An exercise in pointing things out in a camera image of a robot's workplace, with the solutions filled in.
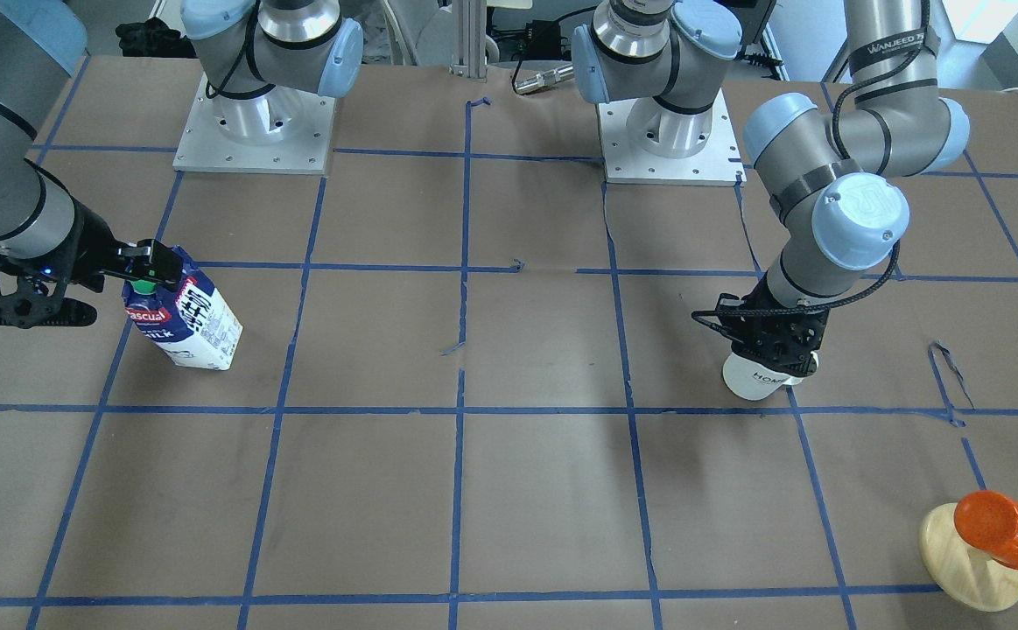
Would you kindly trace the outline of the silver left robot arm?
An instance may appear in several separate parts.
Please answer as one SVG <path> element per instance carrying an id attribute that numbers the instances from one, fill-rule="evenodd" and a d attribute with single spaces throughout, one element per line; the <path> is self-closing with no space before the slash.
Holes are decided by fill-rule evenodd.
<path id="1" fill-rule="evenodd" d="M 729 340 L 722 380 L 748 400 L 816 373 L 830 312 L 868 269 L 896 263 L 911 208 L 892 179 L 948 166 L 972 132 L 939 93 L 929 1 L 844 8 L 853 84 L 830 115 L 780 94 L 741 132 L 788 242 L 746 296 L 724 292 L 692 316 Z M 740 20 L 716 1 L 603 1 L 572 35 L 572 67 L 585 101 L 633 101 L 638 149 L 687 158 L 741 48 Z"/>

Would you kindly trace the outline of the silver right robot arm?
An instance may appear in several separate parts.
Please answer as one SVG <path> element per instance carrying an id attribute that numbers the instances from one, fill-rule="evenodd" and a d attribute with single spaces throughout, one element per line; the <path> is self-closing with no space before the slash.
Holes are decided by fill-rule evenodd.
<path id="1" fill-rule="evenodd" d="M 297 125 L 293 93 L 342 97 L 363 60 L 363 28 L 336 1 L 184 1 L 180 19 L 206 75 L 205 99 L 232 144 L 276 144 Z M 179 290 L 177 248 L 117 240 L 27 151 L 86 48 L 61 1 L 0 1 L 0 326 L 91 326 L 71 284 L 105 277 Z"/>

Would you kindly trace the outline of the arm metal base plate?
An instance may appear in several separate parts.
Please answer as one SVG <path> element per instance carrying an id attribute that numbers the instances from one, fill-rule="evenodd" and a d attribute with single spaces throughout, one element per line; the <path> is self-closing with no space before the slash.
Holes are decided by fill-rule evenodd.
<path id="1" fill-rule="evenodd" d="M 206 76 L 173 168 L 181 172 L 324 175 L 338 100 L 274 87 L 251 100 L 206 96 Z"/>
<path id="2" fill-rule="evenodd" d="M 606 182 L 734 186 L 748 180 L 724 93 L 696 115 L 651 97 L 597 105 Z"/>

